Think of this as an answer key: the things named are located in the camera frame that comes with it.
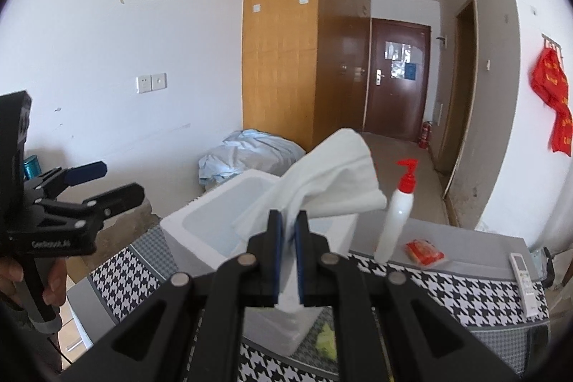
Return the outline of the person's left hand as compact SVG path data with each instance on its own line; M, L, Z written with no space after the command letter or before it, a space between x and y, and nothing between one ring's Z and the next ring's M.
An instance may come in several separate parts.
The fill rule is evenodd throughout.
M44 302L61 307L66 300L67 267L63 258L54 261L48 275L48 285L43 293ZM15 284L22 282L24 271L14 260L3 257L0 261L1 293L15 304L21 305Z

